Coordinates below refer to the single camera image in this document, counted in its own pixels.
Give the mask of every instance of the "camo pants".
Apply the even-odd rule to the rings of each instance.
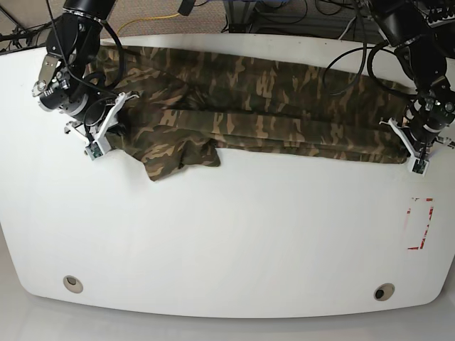
[[[375,163],[407,158],[398,137],[379,125],[390,117],[402,120],[406,103],[369,77],[332,97],[319,67],[170,48],[125,49],[127,73],[116,91],[141,96],[122,111],[131,131],[107,138],[141,161],[152,180],[187,165],[219,166],[216,148]],[[101,47],[89,71],[102,70],[113,80],[118,59],[114,47]],[[331,70],[327,84],[337,90],[353,77]]]

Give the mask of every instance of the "white table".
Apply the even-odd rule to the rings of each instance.
[[[254,35],[138,37],[123,44],[318,66],[358,46]],[[455,254],[451,151],[420,178],[404,165],[219,150],[221,167],[192,167],[153,183],[122,151],[90,161],[80,140],[63,134],[68,118],[38,108],[30,91],[44,54],[0,58],[0,222],[28,292],[226,318],[362,313],[439,295]],[[359,60],[352,55],[338,69],[354,71]],[[386,54],[378,55],[375,70],[411,85]],[[452,81],[454,70],[450,62]],[[422,239],[430,207],[424,248],[408,250]],[[81,294],[64,287],[67,275],[82,281]],[[384,283],[396,291],[378,302],[373,293]]]

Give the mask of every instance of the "black cable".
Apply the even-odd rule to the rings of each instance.
[[[412,119],[410,119],[408,116],[407,116],[407,111],[410,110],[411,113],[412,113],[412,116],[414,116],[414,112],[413,110],[415,110],[415,102],[417,102],[418,98],[417,96],[405,107],[405,112],[403,113],[403,116],[408,120],[408,121],[411,121]]]
[[[351,6],[348,6],[347,4],[344,3],[344,0],[343,0],[343,3],[340,3],[340,2],[337,2],[337,1],[332,1],[332,0],[319,0],[321,2],[325,2],[327,4],[333,4],[333,5],[337,5],[337,6],[340,6],[341,8],[343,9],[350,9],[351,11],[354,10],[353,7]]]
[[[228,16],[225,16],[225,18],[226,18],[226,24],[225,24],[225,27],[223,27],[221,29],[221,33],[224,33],[224,32],[226,32],[228,30],[228,26],[229,26]]]
[[[43,27],[49,28],[51,26],[52,26],[52,24],[49,21],[47,23],[40,23],[39,25],[28,27],[27,29],[28,30],[32,30],[32,29],[37,28],[37,27],[39,27],[40,29],[44,29]]]
[[[16,46],[17,48],[19,49],[22,49],[22,44],[19,42],[19,40],[14,40],[13,41],[13,45]]]
[[[256,14],[258,14],[259,16],[261,16],[262,18],[264,18],[265,20],[270,21],[270,22],[272,22],[272,23],[285,23],[286,25],[293,25],[293,24],[295,24],[295,23],[299,23],[300,21],[304,20],[304,19],[306,18],[306,15],[308,14],[308,2],[307,2],[307,0],[304,0],[304,2],[305,2],[305,12],[304,12],[304,15],[303,15],[300,19],[298,19],[298,20],[296,20],[296,21],[292,21],[292,22],[290,22],[290,23],[288,23],[288,22],[286,22],[286,21],[276,21],[276,20],[267,18],[264,14],[262,14],[261,12],[259,12],[259,11],[257,11],[257,10],[255,10],[255,12],[256,12]]]
[[[91,82],[93,80],[98,81],[97,85],[104,86],[106,82],[106,75],[101,71],[95,71],[84,77],[84,81],[86,82]]]
[[[368,50],[372,50],[373,48],[374,48],[374,47],[371,47],[371,46],[368,46],[368,47],[367,47]],[[330,64],[328,65],[328,67],[326,68],[326,70],[331,69],[331,68],[332,68],[340,59],[344,58],[345,56],[350,55],[351,53],[354,53],[354,52],[361,51],[362,49],[363,49],[363,48],[354,48],[354,49],[352,49],[352,50],[349,50],[349,51],[347,51],[347,52],[344,52],[342,55],[339,55],[337,58],[335,58],[335,59],[333,60],[333,62],[330,63]],[[390,51],[390,50],[386,50],[386,49],[384,49],[384,48],[381,48],[381,49],[379,49],[379,50],[380,50],[380,51],[383,51],[383,52],[386,52],[386,53],[389,53],[390,55],[393,55],[394,57],[396,57],[395,54],[394,54],[392,51]],[[374,81],[375,81],[376,83],[379,82],[381,88],[384,89],[386,92],[393,92],[392,94],[395,95],[395,96],[399,96],[399,97],[401,97],[401,98],[406,98],[406,99],[409,99],[409,100],[415,100],[415,96],[412,95],[412,94],[405,94],[404,92],[400,92],[400,91],[398,91],[398,90],[390,89],[389,87],[386,87],[386,86],[385,86],[385,85],[384,85],[384,84],[383,84],[383,83],[382,83],[374,74],[373,74],[372,78],[374,79]]]
[[[112,39],[114,39],[117,50],[119,51],[119,70],[117,72],[117,77],[115,78],[114,82],[106,86],[107,90],[113,90],[123,79],[123,74],[125,72],[125,53],[123,51],[122,43],[120,43],[119,37],[117,37],[117,34],[115,34],[109,23],[105,21],[103,23],[103,26],[105,27],[105,30],[108,32],[108,34],[112,37]]]
[[[51,27],[51,24],[49,22],[49,23],[41,24],[40,26],[41,27],[36,31],[38,34],[36,35],[36,38],[35,38],[35,45],[34,45],[35,48],[39,47],[38,43],[39,43],[40,36],[41,36],[42,32],[44,32],[47,29],[49,29]]]
[[[35,32],[21,33],[19,31],[13,31],[13,34],[8,34],[7,36],[0,36],[0,42],[9,40],[19,41],[20,39],[29,39],[34,37],[35,35],[36,35]]]
[[[375,73],[373,72],[373,61],[375,59],[376,54],[380,50],[383,50],[388,45],[389,45],[388,41],[384,40],[383,42],[377,44],[375,47],[373,47],[371,49],[371,52],[370,52],[370,54],[368,56],[368,62],[367,62],[368,75],[384,91],[389,92],[390,94],[393,94],[394,96],[404,98],[406,100],[413,100],[415,98],[415,95],[405,94],[404,92],[401,92],[401,91],[398,91],[398,90],[395,90],[395,89],[390,89],[389,87],[386,87],[378,78],[376,78]]]
[[[266,6],[268,9],[271,9],[271,10],[273,10],[273,11],[285,7],[288,3],[289,3],[288,1],[282,1],[280,5],[278,5],[278,6],[272,6],[272,5],[267,4],[265,1],[261,1],[261,4],[263,4],[263,5]]]
[[[320,13],[320,14],[323,14],[324,16],[334,16],[335,14],[338,14],[340,13],[342,10],[343,10],[343,7],[342,6],[339,6],[336,11],[334,12],[331,12],[331,13],[327,13],[327,12],[324,12],[322,11],[321,7],[319,7],[319,0],[314,0],[314,6],[316,7],[316,10]]]
[[[89,82],[86,82],[84,80],[81,80],[78,76],[74,75],[72,72],[71,72],[71,69],[70,69],[70,65],[68,63],[68,60],[66,59],[66,56],[65,54],[63,53],[63,48],[62,48],[62,43],[60,42],[60,37],[58,36],[58,32],[57,32],[57,27],[55,26],[55,19],[54,19],[54,16],[52,14],[52,9],[50,8],[50,4],[49,4],[49,0],[45,0],[46,2],[46,6],[48,7],[48,13],[49,13],[49,17],[50,17],[50,22],[51,22],[51,25],[52,25],[52,29],[53,29],[53,32],[55,34],[55,39],[57,40],[57,45],[58,45],[58,48],[60,50],[60,53],[62,55],[62,59],[63,59],[63,62],[65,63],[65,66],[66,68],[68,69],[68,73],[70,74],[70,76],[72,78],[74,78],[75,80],[77,80],[79,83],[81,84],[84,84],[85,86],[87,87],[90,87],[98,92],[106,92],[108,94],[111,94],[111,95],[114,95],[114,96],[117,96],[117,94],[113,91],[110,91],[110,90],[107,90],[107,89],[102,89],[101,87],[97,87],[96,85],[92,84],[92,83],[89,83]]]
[[[201,6],[208,4],[209,2],[210,2],[210,0],[207,0],[206,2],[203,2],[202,4],[199,4],[199,5],[194,5],[193,7],[201,7]]]
[[[356,85],[360,79],[360,76],[362,75],[362,71],[363,71],[363,68],[365,67],[365,64],[366,64],[366,61],[367,61],[367,49],[368,49],[368,46],[367,46],[367,35],[366,35],[366,31],[365,31],[365,23],[363,22],[363,17],[362,17],[362,13],[360,12],[360,9],[357,5],[357,0],[350,0],[350,2],[352,3],[354,9],[355,9],[355,14],[357,16],[357,21],[360,22],[360,27],[362,28],[362,35],[363,35],[363,47],[362,47],[362,62],[360,63],[360,67],[358,68],[358,71],[357,71],[357,74],[355,75],[354,79],[352,82],[350,82],[348,85],[346,85],[346,87],[344,87],[344,89],[341,89],[341,90],[338,90],[338,91],[335,91],[335,92],[331,92],[329,89],[328,89],[328,86],[326,84],[326,74],[327,74],[327,71],[330,70],[330,68],[333,66],[333,64],[336,63],[336,61],[340,60],[340,58],[337,58],[334,60],[334,62],[332,62],[323,72],[322,74],[322,85],[324,86],[324,88],[326,90],[329,91],[329,94],[332,95],[332,96],[338,96],[340,94],[344,94],[346,91],[348,91],[351,87],[353,87],[354,85]]]

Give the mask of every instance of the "cable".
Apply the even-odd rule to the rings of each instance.
[[[363,35],[363,47],[362,47],[362,62],[360,63],[360,67],[358,68],[357,74],[355,75],[354,79],[352,82],[350,82],[348,85],[344,87],[344,89],[331,92],[328,90],[327,84],[326,84],[326,74],[327,71],[330,70],[330,68],[333,66],[333,64],[336,63],[339,59],[335,59],[323,72],[322,74],[322,85],[326,90],[329,91],[329,94],[332,96],[338,96],[340,94],[344,94],[346,91],[348,91],[351,87],[356,85],[360,79],[360,76],[362,75],[363,68],[365,67],[366,61],[367,61],[367,35],[365,31],[365,23],[363,22],[363,17],[362,13],[360,12],[360,8],[358,7],[357,0],[350,0],[350,2],[353,5],[353,8],[355,9],[355,14],[357,16],[357,19],[360,23],[360,27],[362,28],[362,35]]]
[[[323,14],[324,16],[334,16],[335,14],[338,14],[340,13],[342,10],[343,10],[343,7],[342,6],[339,6],[336,11],[332,12],[332,13],[327,13],[327,12],[324,12],[321,10],[321,7],[319,7],[319,0],[314,0],[314,6],[316,7],[316,10],[320,13],[320,14]]]
[[[371,52],[368,56],[368,62],[367,62],[367,70],[368,70],[368,75],[375,81],[375,83],[384,91],[389,92],[390,94],[393,94],[394,96],[401,97],[407,100],[413,100],[415,98],[415,95],[411,94],[405,94],[404,92],[395,90],[395,89],[390,89],[389,87],[386,87],[376,76],[375,73],[373,72],[373,61],[375,59],[376,54],[380,51],[383,50],[386,46],[389,45],[389,42],[384,40],[383,42],[377,44],[375,47],[371,49]]]
[[[70,69],[70,64],[68,63],[68,60],[66,59],[66,56],[65,54],[63,53],[63,48],[62,48],[62,43],[60,42],[60,37],[58,36],[58,32],[57,32],[57,27],[55,25],[55,19],[54,19],[54,16],[52,14],[52,9],[50,9],[50,4],[49,4],[49,0],[45,0],[45,3],[46,3],[46,6],[48,7],[48,13],[49,13],[49,17],[50,17],[50,22],[52,24],[52,29],[53,29],[53,32],[55,34],[55,39],[57,40],[57,45],[58,45],[58,48],[60,50],[60,53],[62,55],[62,59],[63,59],[63,62],[65,63],[65,66],[66,68],[68,69],[68,73],[70,74],[70,76],[72,78],[74,78],[75,80],[77,80],[79,83],[81,84],[84,84],[85,86],[87,87],[90,87],[94,90],[97,90],[98,92],[106,92],[108,94],[111,94],[113,96],[117,96],[117,94],[113,91],[110,91],[110,90],[107,90],[107,89],[102,89],[101,87],[97,87],[96,85],[90,83],[90,82],[86,82],[84,80],[81,80],[79,77],[75,76],[72,72],[71,72],[71,69]]]
[[[414,110],[415,110],[415,102],[417,102],[418,100],[418,97],[416,96],[406,107],[405,107],[405,112],[403,113],[403,116],[408,120],[408,121],[412,121],[412,119],[410,119],[408,116],[407,116],[407,112],[408,110],[411,111],[411,114],[412,116],[415,116],[414,115]]]
[[[354,21],[357,19],[357,17],[353,17],[351,20],[349,20],[348,22],[348,25],[346,26],[345,30],[342,32],[342,34],[338,37],[338,40],[341,40],[343,39],[343,37],[345,36],[345,34],[347,34],[347,32],[349,32],[349,29],[350,27],[352,26],[352,24],[354,23]]]
[[[262,14],[261,12],[259,12],[259,11],[256,10],[256,9],[255,9],[255,12],[256,12],[256,14],[258,14],[259,16],[261,16],[262,18],[264,18],[265,20],[270,21],[270,22],[272,22],[272,23],[285,23],[286,25],[293,25],[293,24],[295,24],[295,23],[299,23],[300,21],[304,20],[304,19],[306,18],[306,15],[308,14],[308,2],[307,2],[307,0],[304,0],[304,2],[305,2],[305,12],[304,12],[304,15],[303,15],[300,19],[298,19],[298,20],[296,20],[296,21],[292,21],[292,22],[290,22],[290,23],[287,23],[287,22],[284,22],[284,21],[275,21],[275,20],[273,20],[273,19],[267,18],[264,14]]]
[[[32,26],[31,28],[27,28],[27,31],[21,30],[20,28],[16,27],[12,34],[7,36],[0,35],[0,41],[9,41],[9,44],[6,48],[1,49],[2,55],[8,53],[15,53],[18,51],[23,50],[24,48],[37,48],[36,42],[38,42],[39,37],[41,36],[42,32],[47,30],[50,26],[50,23],[44,23],[37,26]],[[25,47],[22,47],[20,40],[25,40]],[[11,46],[15,46],[17,49],[11,50]]]
[[[199,4],[199,5],[194,5],[193,7],[201,7],[201,6],[208,4],[209,2],[210,2],[210,0],[207,0],[206,2],[203,2],[202,4]]]
[[[339,3],[339,2],[336,2],[336,1],[332,1],[332,0],[319,0],[319,1],[326,2],[327,4],[337,5],[337,6],[340,6],[340,7],[344,8],[344,9],[350,9],[351,11],[354,10],[353,7],[350,7],[350,6],[346,5],[344,3],[344,0],[343,0],[343,3]]]
[[[58,21],[60,19],[60,17],[58,16],[57,18],[55,18],[55,21]],[[34,28],[37,28],[37,27],[41,27],[41,26],[47,26],[47,27],[50,27],[52,24],[49,22],[47,23],[41,23],[39,25],[35,25],[35,26],[31,26],[31,27],[28,27],[27,30],[31,30],[31,29],[34,29]]]
[[[372,50],[374,47],[372,46],[368,46],[367,49],[368,50]],[[344,52],[342,55],[339,55],[337,58],[335,58],[335,60],[333,60],[332,63],[330,63],[328,65],[328,67],[326,68],[326,70],[332,68],[341,58],[344,58],[345,56],[347,55],[350,55],[351,53],[354,53],[354,52],[358,52],[358,51],[361,51],[363,48],[354,48],[352,50],[349,50],[347,52]],[[395,54],[392,52],[392,51],[389,51],[389,50],[386,50],[384,48],[381,48],[379,49],[378,51],[383,51],[383,52],[386,52],[386,53],[389,53],[390,55],[393,55],[395,56]],[[401,98],[406,98],[406,99],[410,99],[410,100],[414,100],[415,99],[415,96],[412,95],[412,94],[405,94],[404,92],[400,92],[398,90],[395,90],[395,89],[390,89],[389,87],[386,87],[374,74],[372,76],[373,80],[378,84],[380,83],[380,87],[382,89],[384,89],[386,92],[390,92],[392,93],[393,95],[395,96],[399,96]]]
[[[229,20],[228,20],[228,16],[227,16],[227,15],[226,15],[225,17],[226,17],[226,24],[225,24],[225,27],[223,27],[223,28],[221,29],[221,32],[220,32],[220,33],[224,33],[224,32],[226,32],[226,31],[228,30]]]
[[[117,77],[115,78],[114,82],[106,86],[107,90],[113,90],[123,79],[123,74],[125,72],[125,54],[123,51],[122,43],[120,43],[119,37],[117,36],[117,34],[115,34],[114,30],[109,25],[109,23],[105,21],[103,22],[103,26],[105,30],[108,32],[108,34],[112,37],[112,39],[114,39],[117,50],[119,51],[119,70],[117,72]]]
[[[106,82],[106,75],[101,71],[95,71],[85,76],[84,80],[87,82],[97,80],[98,81],[97,85],[104,85],[104,83]]]
[[[179,13],[173,14],[171,16],[151,16],[149,18],[138,18],[134,19],[131,21],[128,21],[127,23],[124,23],[123,25],[120,26],[120,28],[117,30],[117,35],[120,35],[120,32],[127,26],[131,25],[132,23],[137,23],[139,21],[149,21],[149,20],[160,20],[160,19],[170,19],[170,18],[175,18],[177,16],[180,16]]]
[[[282,1],[280,5],[275,7],[275,6],[271,6],[271,5],[267,4],[265,1],[261,1],[261,4],[263,4],[268,9],[271,9],[271,10],[281,9],[281,8],[285,7],[288,3],[289,3],[288,1]]]

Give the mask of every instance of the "metal stand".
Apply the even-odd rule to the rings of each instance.
[[[254,13],[259,6],[258,0],[224,1],[228,30],[230,33],[271,33],[313,37],[329,37],[337,39],[348,25],[348,18],[331,17],[312,18],[307,16],[299,21],[301,16],[260,12]],[[378,32],[378,26],[373,21],[365,20],[366,38],[369,43],[379,43],[383,38]]]

